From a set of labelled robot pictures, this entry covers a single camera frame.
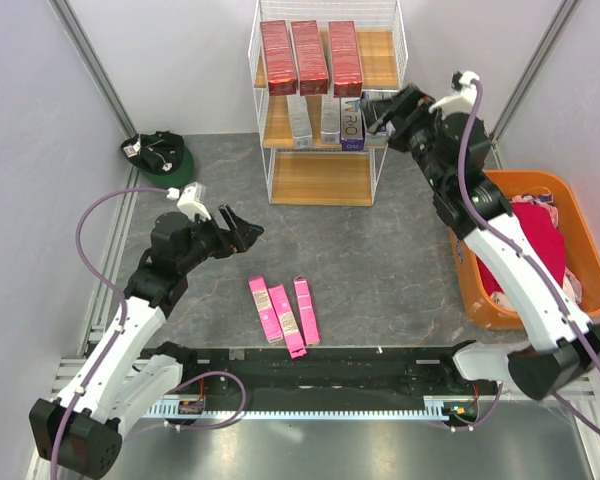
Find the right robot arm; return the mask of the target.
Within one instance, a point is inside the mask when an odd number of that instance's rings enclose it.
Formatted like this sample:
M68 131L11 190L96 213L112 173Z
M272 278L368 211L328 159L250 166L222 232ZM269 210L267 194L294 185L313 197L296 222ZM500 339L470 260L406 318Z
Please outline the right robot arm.
M487 177L491 142L477 117L481 98L477 81L441 101L410 84L387 99L362 99L361 110L367 132L389 126L389 148L415 160L437 215L493 274L527 334L526 347L474 342L458 349L438 368L440 386L457 394L477 380L511 381L542 400L593 369L600 373L600 323L564 293Z

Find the silver red box front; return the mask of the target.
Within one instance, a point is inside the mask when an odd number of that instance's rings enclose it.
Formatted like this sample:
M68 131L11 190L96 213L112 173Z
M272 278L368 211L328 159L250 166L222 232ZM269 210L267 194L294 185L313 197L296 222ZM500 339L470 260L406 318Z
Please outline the silver red box front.
M326 95L329 72L323 42L315 20L292 21L291 35L297 65L299 94Z

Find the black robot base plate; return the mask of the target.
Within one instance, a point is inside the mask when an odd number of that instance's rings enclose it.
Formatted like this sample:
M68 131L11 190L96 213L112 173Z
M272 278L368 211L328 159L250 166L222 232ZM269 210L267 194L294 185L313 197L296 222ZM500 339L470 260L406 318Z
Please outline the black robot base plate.
M493 395L494 381L466 380L452 362L454 347L316 347L293 359L282 348L192 349L173 342L145 348L141 357L167 355L183 365L183 379L210 371L232 373L244 384L247 403L262 409L276 394L294 393L307 404L320 392Z

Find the slim silver toothpaste box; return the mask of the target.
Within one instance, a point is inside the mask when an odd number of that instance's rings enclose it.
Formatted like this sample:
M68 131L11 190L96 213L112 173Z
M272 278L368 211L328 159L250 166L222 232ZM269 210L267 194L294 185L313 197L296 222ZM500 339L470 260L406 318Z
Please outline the slim silver toothpaste box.
M324 144L340 144L340 101L330 94L322 97L320 131Z

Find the silver red box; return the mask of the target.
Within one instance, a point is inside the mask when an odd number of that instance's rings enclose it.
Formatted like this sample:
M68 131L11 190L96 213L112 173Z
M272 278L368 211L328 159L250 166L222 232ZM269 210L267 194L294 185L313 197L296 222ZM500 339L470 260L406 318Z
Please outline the silver red box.
M332 21L328 33L334 96L360 97L363 71L355 23Z
M291 35L297 65L299 94L326 95L329 72L323 42L315 20L292 21Z

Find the pink box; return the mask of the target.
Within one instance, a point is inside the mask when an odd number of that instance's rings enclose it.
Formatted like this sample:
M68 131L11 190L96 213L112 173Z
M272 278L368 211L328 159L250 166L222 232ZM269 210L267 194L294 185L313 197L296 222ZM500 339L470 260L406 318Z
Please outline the pink box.
M248 284L266 340L270 344L280 341L283 338L282 329L264 278L252 277Z
M306 354L304 340L284 286L280 284L271 287L268 289L268 292L290 357L295 359L304 356Z
M320 344L320 334L307 279L297 276L294 279L294 289L305 343L317 346Z

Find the purple RiO toothpaste box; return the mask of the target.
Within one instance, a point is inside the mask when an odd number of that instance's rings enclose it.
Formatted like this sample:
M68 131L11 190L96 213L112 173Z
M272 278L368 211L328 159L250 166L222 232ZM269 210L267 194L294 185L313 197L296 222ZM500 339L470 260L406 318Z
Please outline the purple RiO toothpaste box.
M340 99L340 144L343 151L364 149L364 122L360 110L360 99L343 97Z

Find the dark red toothpaste box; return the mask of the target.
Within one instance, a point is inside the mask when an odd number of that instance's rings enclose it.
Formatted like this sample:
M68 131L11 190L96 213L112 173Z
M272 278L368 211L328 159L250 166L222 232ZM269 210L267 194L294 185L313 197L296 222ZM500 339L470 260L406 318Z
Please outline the dark red toothpaste box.
M297 92L298 77L286 22L262 21L260 34L269 94L294 95Z

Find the silver Protefix toothpaste box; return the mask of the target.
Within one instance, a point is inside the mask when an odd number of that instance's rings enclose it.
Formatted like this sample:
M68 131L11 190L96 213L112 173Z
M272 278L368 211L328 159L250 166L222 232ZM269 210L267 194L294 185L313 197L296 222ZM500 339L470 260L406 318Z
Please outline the silver Protefix toothpaste box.
M300 95L287 96L287 108L294 149L311 149L313 132L306 99Z

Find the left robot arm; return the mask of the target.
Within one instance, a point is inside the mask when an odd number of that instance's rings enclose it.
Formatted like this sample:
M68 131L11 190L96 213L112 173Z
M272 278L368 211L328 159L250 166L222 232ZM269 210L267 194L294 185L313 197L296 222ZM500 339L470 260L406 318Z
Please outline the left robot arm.
M102 339L55 399L39 399L31 408L36 448L49 461L51 478L61 468L103 478L134 425L163 395L188 393L198 385L198 367L167 354L153 355L138 373L132 368L186 292L188 274L210 258L248 251L264 232L228 205L219 212L224 227L199 207L181 207L156 219L150 246Z

